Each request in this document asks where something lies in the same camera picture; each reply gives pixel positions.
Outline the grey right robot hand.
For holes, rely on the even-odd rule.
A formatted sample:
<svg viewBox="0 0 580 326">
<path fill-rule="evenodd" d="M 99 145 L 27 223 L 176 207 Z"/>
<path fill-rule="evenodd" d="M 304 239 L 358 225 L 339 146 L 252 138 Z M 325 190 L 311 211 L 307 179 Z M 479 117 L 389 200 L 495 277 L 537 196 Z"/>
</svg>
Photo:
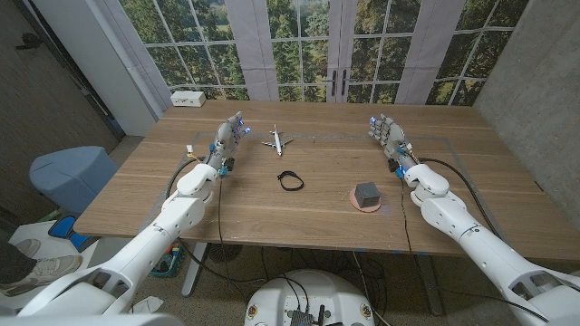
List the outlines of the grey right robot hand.
<svg viewBox="0 0 580 326">
<path fill-rule="evenodd" d="M 411 144 L 407 141 L 402 127 L 394 119 L 381 114 L 379 118 L 370 118 L 368 135 L 376 139 L 383 148 L 391 172 L 402 174 L 409 168 L 418 165 L 411 154 Z"/>
</svg>

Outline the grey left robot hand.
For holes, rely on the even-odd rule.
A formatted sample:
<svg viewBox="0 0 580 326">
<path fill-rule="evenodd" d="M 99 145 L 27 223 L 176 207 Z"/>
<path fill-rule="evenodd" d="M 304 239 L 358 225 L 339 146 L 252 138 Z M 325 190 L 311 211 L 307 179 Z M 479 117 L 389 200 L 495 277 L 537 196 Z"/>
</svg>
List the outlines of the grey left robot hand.
<svg viewBox="0 0 580 326">
<path fill-rule="evenodd" d="M 218 171 L 220 175 L 226 175 L 233 169 L 233 157 L 237 151 L 239 141 L 250 131 L 244 126 L 241 111 L 222 122 L 214 141 L 210 144 L 209 156 L 205 163 Z"/>
</svg>

